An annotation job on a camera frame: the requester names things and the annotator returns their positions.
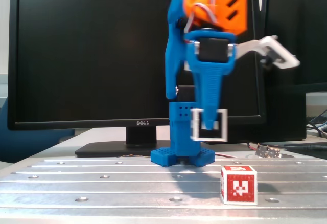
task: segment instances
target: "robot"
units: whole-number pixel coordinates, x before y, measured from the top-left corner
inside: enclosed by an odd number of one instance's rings
[[[212,27],[191,30],[203,23]],[[250,51],[269,56],[281,69],[296,67],[299,61],[276,36],[236,44],[237,35],[247,30],[247,0],[172,0],[168,30],[166,97],[177,97],[176,78],[185,66],[193,74],[196,101],[170,102],[171,144],[152,151],[151,161],[171,166],[178,158],[187,158],[192,165],[205,166],[215,161],[215,152],[201,148],[201,141],[227,142],[227,110],[219,109],[220,89],[235,61]]]

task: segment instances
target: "cube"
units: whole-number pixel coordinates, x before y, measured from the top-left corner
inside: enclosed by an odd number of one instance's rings
[[[226,205],[256,205],[258,183],[251,166],[221,166],[221,200]]]

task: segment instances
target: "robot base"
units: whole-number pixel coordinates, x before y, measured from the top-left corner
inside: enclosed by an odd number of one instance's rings
[[[160,148],[151,152],[151,161],[161,166],[172,166],[177,163],[179,157],[169,147]],[[201,167],[215,161],[215,152],[201,148],[199,155],[186,157],[192,165]]]

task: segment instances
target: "metal surface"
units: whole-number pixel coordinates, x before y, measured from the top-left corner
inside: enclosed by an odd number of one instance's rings
[[[258,171],[257,206],[221,203],[221,165]],[[0,179],[0,223],[325,223],[326,197],[320,159],[216,159],[202,168],[149,158],[57,159]]]

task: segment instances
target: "black monitor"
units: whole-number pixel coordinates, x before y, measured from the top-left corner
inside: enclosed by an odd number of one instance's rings
[[[305,92],[327,91],[326,0],[267,0],[266,34],[278,40],[301,62],[273,85],[296,85]]]
[[[126,126],[131,149],[110,144],[110,155],[153,149],[156,126],[169,124],[165,49],[170,1],[11,0],[9,128]],[[240,42],[262,37],[259,0],[248,0],[248,5],[249,29]],[[265,121],[256,54],[237,62],[222,92],[221,107],[228,109],[231,125]],[[103,145],[96,150],[108,156]]]

